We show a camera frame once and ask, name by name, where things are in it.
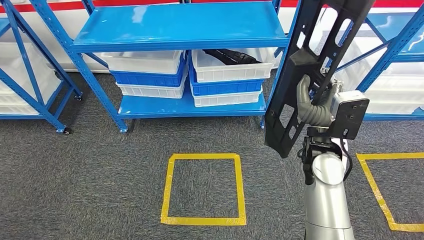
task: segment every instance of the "white plastic bin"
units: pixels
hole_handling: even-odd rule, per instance
[[[58,88],[60,81],[51,81],[51,79],[58,79],[54,72],[49,72],[45,77],[39,78],[37,80],[38,82],[38,88],[41,92],[42,99],[44,103],[46,103],[52,94],[56,91]],[[32,85],[30,82],[26,82],[23,85],[25,88],[31,88],[32,92],[30,95],[37,100],[36,94],[34,93],[34,89],[32,88]],[[23,100],[18,94],[16,94],[12,89],[10,88],[3,88],[0,89],[0,104],[3,105],[16,105],[16,104],[25,104],[26,101]]]
[[[351,45],[347,49],[343,59],[341,60],[339,67],[381,44],[381,40],[377,37],[355,37]],[[354,90],[371,71],[372,67],[377,63],[377,61],[381,58],[385,51],[386,48],[344,68],[341,71],[336,72],[334,75],[336,76],[336,78],[343,78],[343,81],[345,82],[346,91]],[[415,78],[415,76],[421,76],[421,78],[423,78],[424,62],[391,63],[388,68],[380,74],[378,79],[371,86],[374,86],[377,82],[379,82],[379,79],[397,78],[398,76],[401,76],[402,79],[405,79],[405,76],[411,76],[412,79]],[[398,86],[405,84],[405,82],[403,81],[397,82]]]
[[[409,90],[369,89],[364,94],[371,101],[376,101],[376,102],[418,103],[418,105],[424,104],[424,90],[420,90],[420,89],[409,89]]]
[[[248,54],[261,63],[225,65],[203,50],[193,50],[193,66],[198,83],[223,82],[249,79],[267,79],[276,58],[271,48],[238,48],[234,51]]]
[[[415,109],[420,107],[419,103],[414,102],[379,102],[370,99],[367,114],[412,114]]]
[[[104,52],[101,57],[112,71],[176,74],[182,50]]]
[[[52,85],[57,87],[60,80],[55,76],[54,71],[45,64],[44,57],[36,51],[31,43],[24,43],[24,46],[38,86]],[[34,99],[37,99],[18,45],[14,42],[0,42],[0,51],[0,68]],[[0,80],[0,92],[9,93],[10,91],[12,90]],[[49,97],[50,96],[43,96],[44,102],[46,102]]]
[[[195,107],[256,103],[259,101],[259,95],[261,93],[262,87],[260,91],[194,96],[193,88],[191,88],[191,95],[194,98]]]
[[[184,68],[181,84],[179,85],[179,87],[132,85],[132,84],[119,84],[119,83],[116,83],[116,85],[121,89],[122,95],[180,99],[183,97],[184,86],[185,86],[184,83],[186,82],[188,72],[189,72],[189,68],[188,66],[186,66]]]
[[[27,103],[14,104],[14,105],[2,105],[0,104],[0,114],[6,115],[39,115],[34,108]]]

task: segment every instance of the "blue shelf board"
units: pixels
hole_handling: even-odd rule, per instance
[[[96,7],[75,38],[79,53],[288,45],[271,1]]]
[[[365,114],[365,121],[424,120],[424,110],[417,108],[412,114]]]
[[[266,104],[263,93],[254,103],[195,107],[189,79],[185,82],[182,98],[123,96],[118,116],[121,119],[149,119],[174,117],[230,117],[263,116]]]
[[[0,36],[5,34],[10,28],[9,19],[7,17],[0,17]]]
[[[368,25],[380,37],[390,40],[396,37],[408,21],[414,15],[414,12],[388,12],[388,13],[370,13],[367,16]],[[405,62],[408,58],[424,57],[424,26],[411,38],[405,47],[399,52],[397,62]]]

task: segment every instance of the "black bracket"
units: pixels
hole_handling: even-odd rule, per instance
[[[337,66],[345,55],[346,50],[367,17],[375,0],[302,0],[299,6],[295,27],[286,51],[286,57],[265,113],[265,144],[276,150],[282,158],[289,155],[305,123],[298,120],[296,86],[304,75],[311,79],[312,88],[319,87],[312,104],[319,102],[321,95],[330,85],[330,79]],[[321,9],[327,5],[338,13],[333,27],[325,41],[320,55],[316,55],[309,48],[309,41],[320,15]],[[342,46],[337,45],[336,36],[344,20],[352,21],[353,26]],[[299,36],[303,33],[305,39],[302,48],[298,48]],[[326,74],[321,69],[326,60],[331,66]],[[280,115],[285,105],[294,108],[287,124],[283,126]],[[295,128],[295,134],[290,137],[289,132]]]

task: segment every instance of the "black cable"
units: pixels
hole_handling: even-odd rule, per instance
[[[344,174],[344,178],[343,178],[343,181],[346,181],[346,179],[348,179],[349,174],[352,171],[354,161],[352,160],[352,157],[349,155],[349,152],[346,150],[345,142],[343,141],[343,139],[344,139],[343,137],[340,138],[340,147],[341,147],[341,150],[346,154],[347,159],[349,159],[349,167],[347,168],[347,171]]]

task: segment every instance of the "yellow tape square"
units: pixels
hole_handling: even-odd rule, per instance
[[[393,218],[386,201],[368,168],[366,160],[394,160],[394,159],[424,159],[424,152],[411,152],[411,153],[372,153],[372,154],[361,154],[357,153],[356,157],[365,173],[366,179],[368,180],[369,186],[374,193],[375,199],[380,205],[381,210],[387,219],[388,227],[393,231],[405,231],[405,232],[424,232],[424,223],[411,224],[411,223],[397,223]]]
[[[237,189],[238,217],[172,217],[168,216],[171,184],[175,160],[234,159],[235,186]],[[160,222],[170,225],[242,226],[246,225],[245,194],[243,192],[242,164],[236,153],[174,153],[168,161],[165,190],[163,192]]]

